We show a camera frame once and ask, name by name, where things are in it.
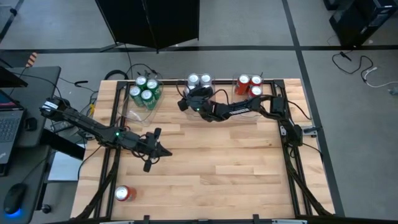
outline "white cable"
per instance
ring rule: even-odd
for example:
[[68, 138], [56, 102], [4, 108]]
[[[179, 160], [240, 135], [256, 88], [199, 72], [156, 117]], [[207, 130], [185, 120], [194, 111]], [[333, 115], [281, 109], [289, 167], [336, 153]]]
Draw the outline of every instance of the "white cable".
[[377, 70], [377, 67], [374, 67], [374, 68], [372, 68], [372, 69], [366, 71], [366, 74], [365, 74], [365, 76], [364, 76], [364, 79], [365, 79], [365, 82], [366, 82], [366, 84], [367, 84], [368, 86], [370, 86], [370, 87], [372, 87], [372, 88], [380, 88], [380, 87], [387, 86], [387, 85], [390, 85], [390, 84], [393, 84], [393, 83], [398, 83], [398, 81], [394, 81], [394, 82], [389, 82], [389, 83], [385, 83], [385, 84], [378, 85], [378, 86], [374, 86], [374, 85], [369, 84], [369, 83], [368, 83], [368, 80], [366, 79], [366, 77], [367, 77], [367, 75], [369, 75], [371, 72], [376, 71], [376, 70]]

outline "blue light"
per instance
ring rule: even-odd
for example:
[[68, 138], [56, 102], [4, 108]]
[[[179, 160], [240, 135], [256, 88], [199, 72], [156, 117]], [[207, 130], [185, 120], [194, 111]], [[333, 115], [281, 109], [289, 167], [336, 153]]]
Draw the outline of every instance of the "blue light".
[[17, 218], [17, 217], [20, 217], [21, 215], [22, 215], [21, 209], [18, 209], [18, 211], [16, 211], [13, 214], [7, 214], [6, 213], [6, 217], [8, 217], [8, 218]]

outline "red soda can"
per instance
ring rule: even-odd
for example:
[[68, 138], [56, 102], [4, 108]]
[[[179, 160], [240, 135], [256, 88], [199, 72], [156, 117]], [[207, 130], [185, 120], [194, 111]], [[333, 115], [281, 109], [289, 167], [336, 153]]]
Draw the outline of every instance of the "red soda can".
[[250, 79], [250, 87], [261, 86], [262, 78], [258, 75], [253, 75]]
[[137, 190], [125, 185], [122, 185], [114, 192], [116, 200], [120, 202], [130, 202], [137, 197]]
[[256, 96], [260, 96], [260, 95], [262, 95], [262, 89], [261, 89], [260, 86], [254, 86], [254, 87], [252, 87], [252, 88], [250, 89], [250, 91], [249, 91], [249, 94], [248, 94], [249, 99], [254, 98], [254, 97], [256, 97]]
[[235, 93], [238, 95], [243, 95], [248, 91], [250, 85], [250, 78], [247, 75], [241, 75], [238, 78], [235, 87]]

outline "green soda can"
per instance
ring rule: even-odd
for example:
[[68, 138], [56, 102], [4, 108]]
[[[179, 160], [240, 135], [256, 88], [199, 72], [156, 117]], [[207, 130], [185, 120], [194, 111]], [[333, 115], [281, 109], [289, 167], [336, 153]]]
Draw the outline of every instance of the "green soda can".
[[134, 86], [130, 90], [130, 96], [134, 100], [137, 106], [139, 107], [145, 106], [143, 100], [141, 99], [141, 89], [138, 86]]
[[147, 78], [138, 77], [136, 79], [136, 84], [142, 91], [146, 90], [147, 89]]
[[157, 83], [156, 80], [154, 79], [148, 80], [147, 88], [154, 94], [156, 100], [160, 98], [162, 92], [160, 91], [159, 84]]
[[154, 95], [152, 94], [151, 91], [149, 90], [144, 90], [141, 93], [141, 98], [145, 104], [145, 106], [147, 106], [148, 110], [153, 110], [156, 106], [156, 99], [154, 97]]

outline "floor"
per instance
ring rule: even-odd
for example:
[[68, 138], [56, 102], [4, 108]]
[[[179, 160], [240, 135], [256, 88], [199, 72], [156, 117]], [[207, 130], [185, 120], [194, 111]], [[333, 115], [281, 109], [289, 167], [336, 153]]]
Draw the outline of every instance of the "floor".
[[[7, 2], [16, 5], [17, 0]], [[292, 27], [289, 27], [286, 6], [290, 9], [297, 36], [290, 34]], [[325, 9], [323, 1], [201, 0], [200, 13], [200, 41], [179, 46], [214, 46], [213, 49], [160, 54], [130, 52], [132, 63], [147, 63], [165, 78], [182, 78], [192, 72], [206, 72], [216, 78], [261, 72], [266, 78], [302, 78], [307, 83], [308, 98], [315, 97], [316, 107], [312, 104], [311, 111], [318, 111], [322, 121], [345, 215], [398, 220], [398, 178], [394, 167], [398, 159], [395, 150], [398, 139], [394, 136], [398, 98], [388, 92], [394, 85], [370, 88], [362, 82], [359, 73], [348, 75], [340, 71], [331, 61], [332, 55], [339, 51], [331, 47], [322, 51], [304, 47], [300, 50], [298, 44], [339, 45], [328, 23], [333, 12]], [[398, 14], [395, 14], [365, 45], [393, 45], [391, 48], [397, 49], [397, 36]], [[127, 53], [78, 53], [73, 49], [98, 49], [111, 44], [112, 37], [95, 0], [28, 0], [22, 3], [2, 38], [0, 57], [9, 59], [13, 66], [23, 67], [29, 52], [36, 50], [42, 53], [35, 67], [61, 66], [62, 78], [88, 80], [87, 87], [98, 88], [109, 71], [127, 70]], [[235, 50], [238, 48], [219, 47], [229, 45], [290, 48]], [[45, 52], [43, 49], [60, 49], [63, 53], [51, 54], [56, 51]], [[306, 69], [303, 69], [301, 54]], [[369, 82], [378, 85], [398, 80], [398, 50], [377, 50], [377, 47], [359, 50], [349, 54], [353, 62], [339, 57], [336, 62], [347, 70], [354, 70], [361, 55], [371, 58], [378, 67], [369, 75]], [[143, 68], [137, 67], [134, 75], [138, 71], [142, 72]], [[76, 109], [86, 105], [89, 91], [61, 80], [58, 87]], [[54, 206], [53, 213], [36, 213], [32, 223], [66, 220], [75, 189], [74, 183], [50, 185], [45, 202]]]

